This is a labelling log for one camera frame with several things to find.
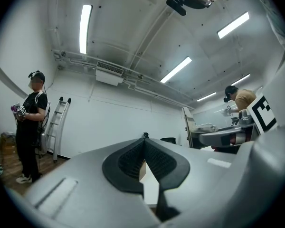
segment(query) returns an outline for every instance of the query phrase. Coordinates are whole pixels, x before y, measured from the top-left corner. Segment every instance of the tan shirt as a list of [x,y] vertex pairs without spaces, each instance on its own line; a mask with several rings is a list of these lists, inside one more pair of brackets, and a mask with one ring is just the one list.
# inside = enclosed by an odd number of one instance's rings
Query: tan shirt
[[247,109],[247,107],[256,99],[255,93],[251,90],[239,90],[237,92],[236,104],[239,111]]

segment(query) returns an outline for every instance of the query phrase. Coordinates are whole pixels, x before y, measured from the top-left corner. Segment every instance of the black t-shirt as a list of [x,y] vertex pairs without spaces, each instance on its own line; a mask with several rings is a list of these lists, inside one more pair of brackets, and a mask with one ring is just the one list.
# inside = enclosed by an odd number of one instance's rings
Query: black t-shirt
[[[48,99],[46,94],[41,94],[37,100],[37,104],[35,104],[35,98],[39,94],[39,92],[31,93],[28,98],[23,103],[23,106],[27,113],[38,113],[37,108],[41,108],[45,110],[47,108]],[[17,130],[21,132],[27,133],[36,133],[38,131],[38,121],[24,120],[23,122],[18,121]]]

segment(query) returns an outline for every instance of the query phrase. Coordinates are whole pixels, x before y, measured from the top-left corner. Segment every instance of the air vent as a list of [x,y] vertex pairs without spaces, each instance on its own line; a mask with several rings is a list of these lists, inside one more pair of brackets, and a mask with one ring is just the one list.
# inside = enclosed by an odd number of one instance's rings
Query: air vent
[[105,71],[105,72],[110,73],[110,74],[114,74],[114,75],[119,76],[119,77],[121,77],[123,75],[123,72],[124,72],[119,67],[112,66],[109,64],[105,64],[102,62],[97,62],[97,69],[99,69],[101,71]]

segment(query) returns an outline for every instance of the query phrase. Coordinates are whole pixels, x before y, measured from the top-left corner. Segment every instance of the black pants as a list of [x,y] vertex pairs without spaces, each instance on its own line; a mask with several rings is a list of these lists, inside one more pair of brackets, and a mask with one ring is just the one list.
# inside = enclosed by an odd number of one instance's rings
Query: black pants
[[31,176],[33,182],[39,178],[39,170],[35,156],[37,133],[24,132],[17,129],[16,144],[18,156],[22,163],[22,173],[25,177]]

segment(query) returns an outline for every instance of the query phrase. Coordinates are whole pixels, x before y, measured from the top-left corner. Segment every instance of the white sneaker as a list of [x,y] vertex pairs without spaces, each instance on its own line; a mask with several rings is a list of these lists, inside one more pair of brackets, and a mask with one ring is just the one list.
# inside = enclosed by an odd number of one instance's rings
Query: white sneaker
[[18,177],[16,179],[16,182],[17,183],[20,183],[20,184],[23,184],[23,183],[27,183],[27,182],[32,182],[32,178],[29,176],[29,177],[25,177],[24,174],[22,174],[21,177]]

